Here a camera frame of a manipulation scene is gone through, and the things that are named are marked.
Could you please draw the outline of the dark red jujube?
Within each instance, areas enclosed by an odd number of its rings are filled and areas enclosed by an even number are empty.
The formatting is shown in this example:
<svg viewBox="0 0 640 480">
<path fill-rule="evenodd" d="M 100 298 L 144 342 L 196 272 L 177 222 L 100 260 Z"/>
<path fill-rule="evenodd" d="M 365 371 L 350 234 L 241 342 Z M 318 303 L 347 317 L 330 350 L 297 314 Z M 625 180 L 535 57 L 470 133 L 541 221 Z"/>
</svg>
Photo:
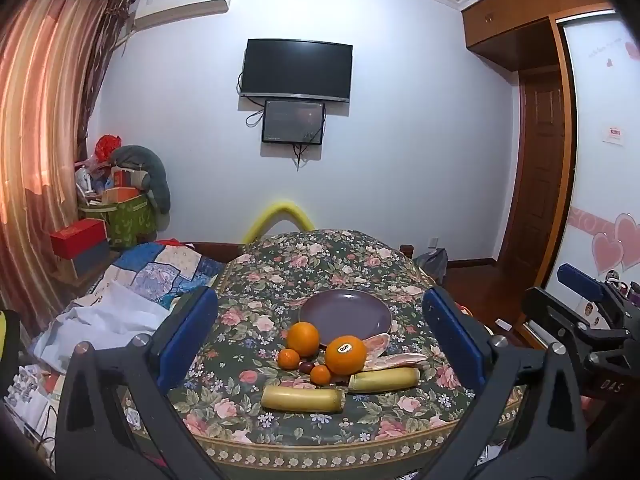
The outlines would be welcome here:
<svg viewBox="0 0 640 480">
<path fill-rule="evenodd" d="M 301 362 L 298 369 L 304 374 L 310 374 L 315 366 L 314 362 Z"/>
</svg>

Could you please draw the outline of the wooden door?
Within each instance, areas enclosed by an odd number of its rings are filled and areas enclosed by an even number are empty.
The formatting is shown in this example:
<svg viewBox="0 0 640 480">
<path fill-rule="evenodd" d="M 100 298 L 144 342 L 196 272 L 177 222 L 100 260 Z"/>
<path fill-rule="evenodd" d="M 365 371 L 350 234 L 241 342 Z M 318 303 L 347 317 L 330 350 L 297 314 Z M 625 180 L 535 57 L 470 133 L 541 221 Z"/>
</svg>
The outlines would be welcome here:
<svg viewBox="0 0 640 480">
<path fill-rule="evenodd" d="M 500 266 L 516 284 L 529 287 L 544 258 L 560 195 L 564 158 L 561 74 L 554 70 L 522 75 L 520 97 L 518 168 Z"/>
</svg>

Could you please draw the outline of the peeled pomelo segment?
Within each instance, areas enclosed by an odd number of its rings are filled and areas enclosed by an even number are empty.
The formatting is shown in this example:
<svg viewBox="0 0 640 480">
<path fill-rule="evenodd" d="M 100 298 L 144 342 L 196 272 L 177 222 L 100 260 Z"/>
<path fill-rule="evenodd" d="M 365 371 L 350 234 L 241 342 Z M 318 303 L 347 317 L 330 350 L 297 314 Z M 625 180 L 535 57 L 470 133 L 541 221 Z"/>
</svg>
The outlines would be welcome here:
<svg viewBox="0 0 640 480">
<path fill-rule="evenodd" d="M 375 360 L 382 356 L 390 344 L 388 333 L 377 334 L 367 339 L 363 339 L 363 344 L 367 350 L 367 359 Z"/>
</svg>

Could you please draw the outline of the patchwork blue blanket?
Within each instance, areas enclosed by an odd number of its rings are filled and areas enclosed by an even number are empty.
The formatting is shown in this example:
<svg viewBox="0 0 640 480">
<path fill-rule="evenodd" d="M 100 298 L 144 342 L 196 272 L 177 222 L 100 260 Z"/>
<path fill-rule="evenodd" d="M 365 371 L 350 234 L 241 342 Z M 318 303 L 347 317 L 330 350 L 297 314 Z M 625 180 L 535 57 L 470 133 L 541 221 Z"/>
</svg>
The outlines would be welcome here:
<svg viewBox="0 0 640 480">
<path fill-rule="evenodd" d="M 224 264 L 203 256 L 190 245 L 145 243 L 122 252 L 75 304 L 96 304 L 108 286 L 117 283 L 166 310 L 201 286 L 212 287 Z"/>
</svg>

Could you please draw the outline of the yellow banana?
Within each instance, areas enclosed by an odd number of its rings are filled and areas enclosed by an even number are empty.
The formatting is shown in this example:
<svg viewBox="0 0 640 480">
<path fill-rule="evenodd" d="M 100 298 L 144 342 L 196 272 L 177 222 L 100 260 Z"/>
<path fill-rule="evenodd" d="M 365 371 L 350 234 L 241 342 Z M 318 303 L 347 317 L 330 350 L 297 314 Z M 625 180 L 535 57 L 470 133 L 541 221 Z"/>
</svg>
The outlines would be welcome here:
<svg viewBox="0 0 640 480">
<path fill-rule="evenodd" d="M 331 414 L 343 411 L 345 393 L 340 389 L 297 389 L 267 386 L 260 403 L 265 410 L 288 413 Z"/>
<path fill-rule="evenodd" d="M 396 367 L 388 370 L 372 370 L 352 375 L 348 391 L 357 394 L 386 393 L 414 388 L 420 380 L 420 370 L 415 367 Z"/>
</svg>

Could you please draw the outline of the floral bed quilt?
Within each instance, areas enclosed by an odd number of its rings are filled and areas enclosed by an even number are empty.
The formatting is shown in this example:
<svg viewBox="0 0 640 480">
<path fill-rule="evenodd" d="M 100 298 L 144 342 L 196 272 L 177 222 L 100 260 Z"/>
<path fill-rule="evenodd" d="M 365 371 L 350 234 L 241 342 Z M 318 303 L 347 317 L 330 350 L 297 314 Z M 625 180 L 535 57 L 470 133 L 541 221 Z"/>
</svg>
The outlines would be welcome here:
<svg viewBox="0 0 640 480">
<path fill-rule="evenodd" d="M 216 277 L 216 321 L 168 400 L 206 455 L 232 479 L 410 474 L 435 456 L 474 396 L 424 321 L 422 299 L 432 286 L 406 256 L 357 231 L 288 233 L 250 244 Z M 321 387 L 299 369 L 278 367 L 299 308 L 330 289 L 368 292 L 386 304 L 393 322 L 383 356 L 428 357 L 413 366 L 421 373 L 414 388 L 350 393 L 355 374 L 331 372 L 332 382 Z M 299 364 L 326 365 L 326 346 Z M 265 410 L 260 400 L 267 386 L 340 389 L 346 402 L 343 411 L 331 414 Z"/>
</svg>

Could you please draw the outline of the small mandarin front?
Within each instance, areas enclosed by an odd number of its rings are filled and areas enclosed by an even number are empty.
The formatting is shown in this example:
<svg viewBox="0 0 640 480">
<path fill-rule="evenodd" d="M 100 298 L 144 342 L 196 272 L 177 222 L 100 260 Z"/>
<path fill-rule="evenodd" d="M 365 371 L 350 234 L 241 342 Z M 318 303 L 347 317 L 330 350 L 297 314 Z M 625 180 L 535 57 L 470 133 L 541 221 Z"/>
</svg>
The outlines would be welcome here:
<svg viewBox="0 0 640 480">
<path fill-rule="evenodd" d="M 311 382 L 316 386 L 327 386 L 332 382 L 332 373 L 325 365 L 315 365 L 309 377 Z"/>
</svg>

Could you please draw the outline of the large orange with sticker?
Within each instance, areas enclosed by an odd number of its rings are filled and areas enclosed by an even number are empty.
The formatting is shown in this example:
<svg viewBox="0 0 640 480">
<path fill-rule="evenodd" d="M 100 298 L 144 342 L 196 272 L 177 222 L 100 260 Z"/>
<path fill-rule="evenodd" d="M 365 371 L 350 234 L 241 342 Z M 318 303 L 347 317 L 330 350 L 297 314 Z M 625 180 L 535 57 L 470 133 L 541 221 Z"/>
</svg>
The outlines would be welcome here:
<svg viewBox="0 0 640 480">
<path fill-rule="evenodd" d="M 352 335 L 333 339 L 324 352 L 326 367 L 337 376 L 349 376 L 363 369 L 368 355 L 363 341 Z"/>
</svg>

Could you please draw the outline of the purple round plate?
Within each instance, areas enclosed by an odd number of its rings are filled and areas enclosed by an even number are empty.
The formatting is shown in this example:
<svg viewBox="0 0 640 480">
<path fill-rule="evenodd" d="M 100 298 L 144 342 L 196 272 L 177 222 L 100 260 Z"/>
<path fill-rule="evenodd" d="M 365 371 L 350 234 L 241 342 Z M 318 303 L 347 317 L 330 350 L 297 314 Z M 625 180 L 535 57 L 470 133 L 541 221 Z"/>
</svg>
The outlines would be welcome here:
<svg viewBox="0 0 640 480">
<path fill-rule="evenodd" d="M 381 299 L 350 289 L 330 289 L 311 296 L 299 308 L 298 320 L 318 330 L 322 347 L 341 336 L 365 340 L 387 333 L 393 322 Z"/>
</svg>

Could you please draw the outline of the wooden wardrobe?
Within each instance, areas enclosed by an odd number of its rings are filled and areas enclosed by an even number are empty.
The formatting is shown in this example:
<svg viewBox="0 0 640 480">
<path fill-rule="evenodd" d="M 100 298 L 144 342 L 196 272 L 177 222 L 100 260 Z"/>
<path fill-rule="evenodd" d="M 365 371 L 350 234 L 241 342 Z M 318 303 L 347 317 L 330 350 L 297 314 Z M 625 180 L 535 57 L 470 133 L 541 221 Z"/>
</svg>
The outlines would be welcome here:
<svg viewBox="0 0 640 480">
<path fill-rule="evenodd" d="M 561 74 L 564 158 L 560 195 L 535 283 L 588 321 L 605 319 L 562 285 L 563 263 L 594 278 L 639 277 L 639 45 L 610 0 L 462 0 L 468 49 L 520 78 Z M 501 327 L 521 325 L 528 287 L 500 266 L 472 311 Z"/>
</svg>

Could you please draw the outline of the pomelo wedge with rind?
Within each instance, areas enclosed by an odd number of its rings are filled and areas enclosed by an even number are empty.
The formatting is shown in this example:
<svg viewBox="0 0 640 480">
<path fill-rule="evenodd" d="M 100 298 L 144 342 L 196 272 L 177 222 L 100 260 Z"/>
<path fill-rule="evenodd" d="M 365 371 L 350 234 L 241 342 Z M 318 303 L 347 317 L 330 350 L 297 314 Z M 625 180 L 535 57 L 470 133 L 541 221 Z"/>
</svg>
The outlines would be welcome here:
<svg viewBox="0 0 640 480">
<path fill-rule="evenodd" d="M 376 372 L 377 370 L 390 370 L 397 367 L 413 367 L 428 360 L 421 353 L 398 353 L 391 356 L 375 356 L 367 358 L 362 370 L 364 372 Z"/>
</svg>

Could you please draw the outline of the wall mounted black television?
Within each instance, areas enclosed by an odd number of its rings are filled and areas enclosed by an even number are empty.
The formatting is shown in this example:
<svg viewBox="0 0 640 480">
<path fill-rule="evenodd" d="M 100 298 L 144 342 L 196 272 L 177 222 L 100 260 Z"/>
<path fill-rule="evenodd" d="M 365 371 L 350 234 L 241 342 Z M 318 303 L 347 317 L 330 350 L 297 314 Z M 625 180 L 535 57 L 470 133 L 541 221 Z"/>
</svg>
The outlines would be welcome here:
<svg viewBox="0 0 640 480">
<path fill-rule="evenodd" d="M 249 39 L 241 70 L 240 95 L 347 103 L 352 90 L 353 54 L 350 44 Z"/>
</svg>

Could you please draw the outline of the green storage box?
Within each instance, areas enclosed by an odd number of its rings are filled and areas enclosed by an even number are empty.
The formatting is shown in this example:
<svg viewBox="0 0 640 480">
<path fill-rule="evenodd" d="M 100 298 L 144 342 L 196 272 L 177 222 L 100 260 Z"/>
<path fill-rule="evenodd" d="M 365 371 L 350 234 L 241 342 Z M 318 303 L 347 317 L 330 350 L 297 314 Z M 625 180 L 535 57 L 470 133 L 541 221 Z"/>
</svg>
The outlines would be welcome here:
<svg viewBox="0 0 640 480">
<path fill-rule="evenodd" d="M 155 211 L 145 195 L 114 204 L 80 207 L 79 218 L 102 220 L 108 244 L 113 249 L 128 249 L 148 242 L 156 233 Z"/>
</svg>

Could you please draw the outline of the plain large orange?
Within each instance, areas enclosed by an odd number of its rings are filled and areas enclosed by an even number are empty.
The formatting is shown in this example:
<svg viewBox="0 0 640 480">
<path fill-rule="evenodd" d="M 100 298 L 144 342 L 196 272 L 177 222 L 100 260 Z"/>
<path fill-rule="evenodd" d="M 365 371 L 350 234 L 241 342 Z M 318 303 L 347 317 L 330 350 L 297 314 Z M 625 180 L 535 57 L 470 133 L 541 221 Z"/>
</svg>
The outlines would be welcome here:
<svg viewBox="0 0 640 480">
<path fill-rule="evenodd" d="M 319 331 L 311 323 L 297 322 L 288 329 L 286 346 L 301 358 L 315 356 L 320 348 Z"/>
</svg>

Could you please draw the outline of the small mandarin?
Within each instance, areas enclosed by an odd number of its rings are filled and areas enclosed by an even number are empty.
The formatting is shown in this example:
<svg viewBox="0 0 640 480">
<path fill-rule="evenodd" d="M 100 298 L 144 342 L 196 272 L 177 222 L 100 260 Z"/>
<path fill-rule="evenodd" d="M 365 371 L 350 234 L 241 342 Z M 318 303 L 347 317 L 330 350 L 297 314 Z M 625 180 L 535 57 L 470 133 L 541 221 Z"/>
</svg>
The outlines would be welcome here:
<svg viewBox="0 0 640 480">
<path fill-rule="evenodd" d="M 281 370 L 297 370 L 299 367 L 300 356 L 290 348 L 284 348 L 278 353 L 277 363 Z"/>
<path fill-rule="evenodd" d="M 311 382 L 316 386 L 327 386 L 332 382 L 332 373 L 325 365 L 315 365 L 309 377 Z"/>
</svg>

